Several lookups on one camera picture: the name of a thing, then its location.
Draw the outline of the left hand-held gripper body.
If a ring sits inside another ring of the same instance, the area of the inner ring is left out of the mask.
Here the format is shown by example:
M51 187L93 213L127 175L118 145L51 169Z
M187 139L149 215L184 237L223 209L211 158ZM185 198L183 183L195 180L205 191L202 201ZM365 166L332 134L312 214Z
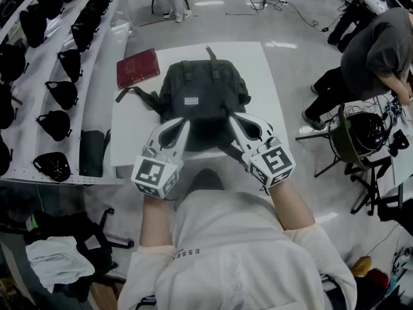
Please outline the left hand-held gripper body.
M182 168L181 158L168 158L152 147L144 147L142 155L136 158L131 180L139 192L165 199L177 183Z

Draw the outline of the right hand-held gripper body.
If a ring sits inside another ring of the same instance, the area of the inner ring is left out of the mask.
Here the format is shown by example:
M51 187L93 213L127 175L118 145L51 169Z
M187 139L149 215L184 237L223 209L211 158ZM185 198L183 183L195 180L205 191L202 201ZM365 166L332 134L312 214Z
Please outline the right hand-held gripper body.
M247 172L267 189L289 178L296 167L290 149L275 136L242 155Z

